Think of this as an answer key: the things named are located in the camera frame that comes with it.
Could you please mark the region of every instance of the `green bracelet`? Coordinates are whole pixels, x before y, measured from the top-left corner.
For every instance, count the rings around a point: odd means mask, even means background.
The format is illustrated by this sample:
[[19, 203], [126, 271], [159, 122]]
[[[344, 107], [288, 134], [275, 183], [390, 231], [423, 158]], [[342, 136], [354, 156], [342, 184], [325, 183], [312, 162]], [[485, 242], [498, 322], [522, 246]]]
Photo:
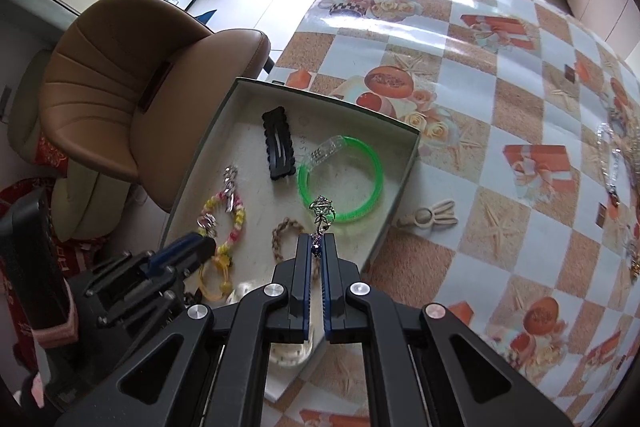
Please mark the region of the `green bracelet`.
[[380, 163], [380, 158], [370, 146], [362, 140], [358, 140], [350, 136], [334, 136], [322, 143], [320, 147], [313, 151], [298, 168], [298, 191], [300, 192], [300, 197], [302, 198], [302, 202], [306, 208], [308, 208], [314, 201], [314, 197], [309, 193], [309, 173], [329, 158], [329, 156], [335, 154], [338, 150], [343, 149], [344, 147], [353, 147], [358, 149], [364, 152], [371, 159], [375, 171], [374, 188], [369, 199], [365, 201], [362, 206], [355, 210], [351, 210], [350, 212], [336, 214], [334, 223], [355, 221], [356, 219], [360, 219], [366, 214], [369, 214], [373, 210], [378, 199], [380, 199], [384, 183], [382, 163]]

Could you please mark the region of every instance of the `chair backrest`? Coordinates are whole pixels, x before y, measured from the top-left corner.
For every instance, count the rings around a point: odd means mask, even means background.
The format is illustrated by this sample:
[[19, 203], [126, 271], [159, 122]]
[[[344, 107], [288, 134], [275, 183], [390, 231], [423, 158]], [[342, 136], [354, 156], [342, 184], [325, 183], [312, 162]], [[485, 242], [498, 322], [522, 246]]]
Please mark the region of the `chair backrest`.
[[212, 33], [164, 0], [99, 0], [67, 29], [40, 88], [42, 130], [72, 160], [139, 181], [130, 126], [163, 62]]
[[15, 91], [14, 103], [9, 113], [6, 130], [9, 145], [28, 163], [35, 161], [38, 149], [38, 91], [50, 57], [51, 52], [48, 50], [40, 50], [33, 56]]

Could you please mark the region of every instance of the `black hair clip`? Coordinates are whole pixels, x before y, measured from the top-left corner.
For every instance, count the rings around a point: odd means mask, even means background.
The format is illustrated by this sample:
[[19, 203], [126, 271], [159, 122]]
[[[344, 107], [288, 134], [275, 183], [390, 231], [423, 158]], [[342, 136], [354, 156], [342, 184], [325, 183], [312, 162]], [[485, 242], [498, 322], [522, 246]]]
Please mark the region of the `black hair clip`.
[[271, 180], [296, 173], [296, 159], [293, 156], [291, 133], [284, 107], [276, 107], [262, 115], [262, 125], [267, 143], [267, 160]]

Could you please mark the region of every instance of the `red cloth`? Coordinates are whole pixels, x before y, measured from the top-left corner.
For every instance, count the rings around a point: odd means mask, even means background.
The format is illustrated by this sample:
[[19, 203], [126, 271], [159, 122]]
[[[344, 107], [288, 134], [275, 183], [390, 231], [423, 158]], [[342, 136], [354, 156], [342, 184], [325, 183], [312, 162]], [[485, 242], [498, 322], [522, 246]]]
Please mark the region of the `red cloth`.
[[[0, 217], [4, 216], [15, 201], [37, 187], [45, 187], [47, 198], [50, 200], [54, 182], [55, 179], [53, 178], [28, 178], [0, 191]], [[52, 240], [56, 247], [55, 255], [60, 271], [65, 279], [69, 279], [69, 277], [73, 277], [86, 268], [91, 267], [94, 254], [102, 247], [107, 238], [99, 237], [98, 239], [91, 239], [89, 241], [70, 239], [62, 243], [57, 237], [52, 236]], [[0, 260], [0, 272], [2, 273], [2, 283], [4, 283], [6, 301], [9, 305], [9, 312], [11, 313], [11, 318], [14, 323], [15, 334], [18, 338], [18, 343], [14, 346], [14, 355], [16, 359], [30, 371], [37, 371], [38, 364], [36, 362], [36, 352], [33, 346], [31, 328], [20, 306], [20, 302], [18, 302], [14, 289], [9, 279], [6, 278], [4, 262], [2, 260]]]
[[40, 133], [36, 157], [33, 162], [36, 165], [49, 165], [57, 169], [63, 176], [66, 176], [69, 158], [56, 149], [51, 142], [45, 138], [44, 134]]

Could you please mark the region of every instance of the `yellow bracelet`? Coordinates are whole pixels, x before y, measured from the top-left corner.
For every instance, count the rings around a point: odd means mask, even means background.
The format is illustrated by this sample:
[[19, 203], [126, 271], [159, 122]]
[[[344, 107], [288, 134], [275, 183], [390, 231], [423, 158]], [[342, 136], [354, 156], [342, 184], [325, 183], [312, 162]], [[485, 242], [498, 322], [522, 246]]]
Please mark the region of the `yellow bracelet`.
[[[226, 201], [226, 197], [224, 192], [219, 192], [218, 194], [212, 196], [207, 200], [204, 204], [204, 208], [200, 217], [208, 217], [210, 219], [210, 223], [214, 223], [212, 219], [212, 212], [215, 208]], [[223, 277], [223, 282], [220, 283], [220, 295], [213, 295], [207, 290], [207, 285], [204, 282], [204, 272], [207, 267], [207, 264], [204, 263], [198, 269], [198, 288], [202, 292], [204, 298], [207, 301], [219, 301], [220, 299], [226, 298], [234, 289], [233, 284], [231, 283], [231, 277], [229, 277], [229, 266], [231, 266], [231, 251], [233, 245], [236, 243], [238, 238], [240, 237], [240, 232], [242, 232], [242, 226], [244, 225], [244, 205], [242, 204], [242, 200], [238, 197], [237, 194], [234, 194], [233, 199], [233, 207], [231, 209], [231, 213], [234, 216], [234, 227], [229, 233], [229, 237], [227, 240], [216, 248], [216, 253], [209, 259], [211, 263], [213, 263], [221, 272]], [[210, 230], [202, 225], [203, 221], [198, 219], [198, 233], [200, 235], [208, 235]]]

